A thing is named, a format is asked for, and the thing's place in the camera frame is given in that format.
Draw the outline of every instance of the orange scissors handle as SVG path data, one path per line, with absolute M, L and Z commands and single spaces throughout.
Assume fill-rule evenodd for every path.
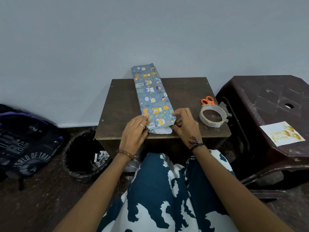
M 201 103 L 202 103 L 202 105 L 203 104 L 213 104 L 214 105 L 214 99 L 210 96 L 207 96 L 206 99 L 204 98 L 204 99 L 201 100 Z

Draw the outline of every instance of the left hand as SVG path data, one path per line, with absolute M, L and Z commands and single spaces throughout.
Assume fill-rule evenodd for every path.
M 144 115 L 134 117 L 129 123 L 127 123 L 127 126 L 122 133 L 119 149 L 129 152 L 134 156 L 148 135 L 149 129 L 146 125 L 149 123 L 150 120 L 148 120 L 148 116 Z

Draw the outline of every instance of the black backpack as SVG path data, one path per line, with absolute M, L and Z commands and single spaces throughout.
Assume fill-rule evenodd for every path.
M 55 125 L 0 104 L 0 168 L 9 178 L 32 176 L 63 144 L 64 137 Z

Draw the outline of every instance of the dustbin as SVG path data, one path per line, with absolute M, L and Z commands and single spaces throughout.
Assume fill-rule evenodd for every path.
M 94 182 L 110 162 L 108 153 L 94 137 L 95 128 L 80 132 L 63 151 L 64 169 L 80 182 Z

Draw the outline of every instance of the wooden table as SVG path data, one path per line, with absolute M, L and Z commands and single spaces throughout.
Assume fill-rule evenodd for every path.
M 173 109 L 188 107 L 193 118 L 199 122 L 203 141 L 208 148 L 218 147 L 231 135 L 227 123 L 224 123 L 220 128 L 212 128 L 204 125 L 199 119 L 201 99 L 211 96 L 217 104 L 206 77 L 161 78 L 161 80 Z M 214 114 L 211 113 L 212 111 L 209 112 L 204 115 L 211 119 Z M 95 135 L 95 138 L 100 141 L 110 156 L 113 157 L 114 152 L 118 149 L 127 122 L 140 114 L 133 79 L 113 79 Z M 165 153 L 167 146 L 183 148 L 182 141 L 175 132 L 161 135 L 149 133 L 145 144 L 155 146 L 157 151 L 164 149 Z

